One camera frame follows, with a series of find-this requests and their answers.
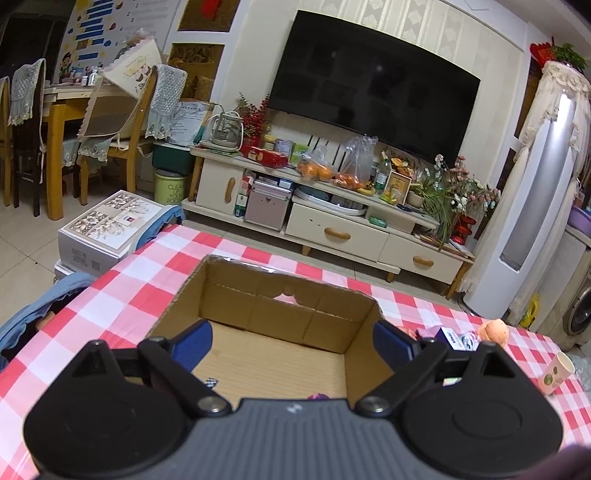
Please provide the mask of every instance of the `drawer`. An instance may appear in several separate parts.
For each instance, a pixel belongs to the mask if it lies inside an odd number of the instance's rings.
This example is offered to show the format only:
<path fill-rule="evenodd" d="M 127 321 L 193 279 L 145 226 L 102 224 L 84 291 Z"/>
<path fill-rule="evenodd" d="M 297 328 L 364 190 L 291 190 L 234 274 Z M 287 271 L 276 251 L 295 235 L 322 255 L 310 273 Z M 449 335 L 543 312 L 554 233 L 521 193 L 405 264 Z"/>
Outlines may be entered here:
<path fill-rule="evenodd" d="M 287 235 L 376 261 L 388 234 L 360 223 L 293 204 Z"/>
<path fill-rule="evenodd" d="M 232 215 L 244 168 L 214 160 L 204 160 L 195 203 Z"/>
<path fill-rule="evenodd" d="M 396 235 L 389 235 L 378 261 L 448 284 L 463 263 Z"/>

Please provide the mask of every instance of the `pink checkered tablecloth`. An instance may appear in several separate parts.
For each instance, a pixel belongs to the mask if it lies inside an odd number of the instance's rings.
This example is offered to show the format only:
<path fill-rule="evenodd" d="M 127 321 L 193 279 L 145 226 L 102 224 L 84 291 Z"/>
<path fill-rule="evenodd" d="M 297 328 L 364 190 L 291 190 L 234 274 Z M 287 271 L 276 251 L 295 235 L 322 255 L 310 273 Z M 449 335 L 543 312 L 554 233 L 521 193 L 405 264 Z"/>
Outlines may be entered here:
<path fill-rule="evenodd" d="M 106 340 L 111 348 L 135 346 L 209 254 L 362 291 L 378 301 L 384 317 L 394 325 L 410 329 L 445 325 L 463 333 L 482 323 L 479 317 L 429 301 L 209 233 L 172 226 L 70 302 L 0 374 L 0 480 L 28 480 L 37 473 L 22 441 L 22 422 L 75 353 L 97 338 Z M 536 378 L 558 346 L 546 337 L 511 328 L 508 350 L 528 376 Z M 591 445 L 591 406 L 578 380 L 567 380 L 549 400 L 562 418 L 564 444 Z"/>

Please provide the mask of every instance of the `paper cup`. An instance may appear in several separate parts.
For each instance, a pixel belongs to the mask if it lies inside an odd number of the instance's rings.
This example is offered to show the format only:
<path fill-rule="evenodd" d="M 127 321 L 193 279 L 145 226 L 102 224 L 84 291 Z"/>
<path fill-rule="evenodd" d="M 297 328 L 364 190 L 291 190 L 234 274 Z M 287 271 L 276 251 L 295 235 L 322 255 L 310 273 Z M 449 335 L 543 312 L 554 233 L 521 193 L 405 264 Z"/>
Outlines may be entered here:
<path fill-rule="evenodd" d="M 564 353 L 558 352 L 539 377 L 538 387 L 544 395 L 550 395 L 572 374 L 574 374 L 572 361 Z"/>

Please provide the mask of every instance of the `bottle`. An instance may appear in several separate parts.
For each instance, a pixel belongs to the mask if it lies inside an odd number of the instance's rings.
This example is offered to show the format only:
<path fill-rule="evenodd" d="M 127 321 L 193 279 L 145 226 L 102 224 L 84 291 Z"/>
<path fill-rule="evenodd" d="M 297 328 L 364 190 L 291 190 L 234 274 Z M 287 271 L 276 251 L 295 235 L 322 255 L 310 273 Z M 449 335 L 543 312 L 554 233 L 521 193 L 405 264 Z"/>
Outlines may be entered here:
<path fill-rule="evenodd" d="M 390 159 L 384 155 L 382 161 L 378 165 L 378 169 L 375 175 L 376 193 L 380 194 L 386 189 L 386 184 L 388 182 L 388 177 L 390 176 L 391 171 L 392 166 L 390 163 Z"/>
<path fill-rule="evenodd" d="M 88 75 L 88 86 L 89 87 L 94 87 L 94 85 L 96 84 L 96 77 L 98 76 L 98 67 L 92 67 L 92 70 L 90 71 L 90 75 Z"/>

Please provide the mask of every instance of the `red decoration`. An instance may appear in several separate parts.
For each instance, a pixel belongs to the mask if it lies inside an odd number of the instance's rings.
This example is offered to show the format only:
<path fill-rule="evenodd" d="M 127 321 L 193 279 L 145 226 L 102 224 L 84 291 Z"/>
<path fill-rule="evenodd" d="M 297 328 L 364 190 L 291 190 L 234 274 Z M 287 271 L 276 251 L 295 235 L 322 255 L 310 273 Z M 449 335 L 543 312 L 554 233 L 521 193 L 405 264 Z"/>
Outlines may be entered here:
<path fill-rule="evenodd" d="M 538 62 L 538 65 L 540 65 L 540 68 L 544 68 L 547 61 L 556 60 L 552 51 L 552 45 L 548 42 L 540 44 L 532 43 L 530 45 L 530 52 L 536 62 Z"/>
<path fill-rule="evenodd" d="M 244 98 L 244 95 L 240 93 L 236 111 L 242 117 L 245 137 L 258 138 L 260 141 L 261 137 L 268 131 L 268 103 L 268 95 L 261 102 L 261 106 L 256 106 L 254 103 L 248 102 L 246 98 Z"/>
<path fill-rule="evenodd" d="M 468 215 L 460 215 L 457 219 L 456 227 L 449 239 L 459 245 L 465 245 L 466 238 L 472 234 L 472 230 L 470 230 L 468 225 L 476 225 L 476 220 L 472 217 L 468 217 Z"/>
<path fill-rule="evenodd" d="M 210 20 L 213 20 L 213 17 L 216 16 L 217 8 L 220 6 L 222 0 L 203 0 L 201 4 L 200 12 L 201 14 Z"/>

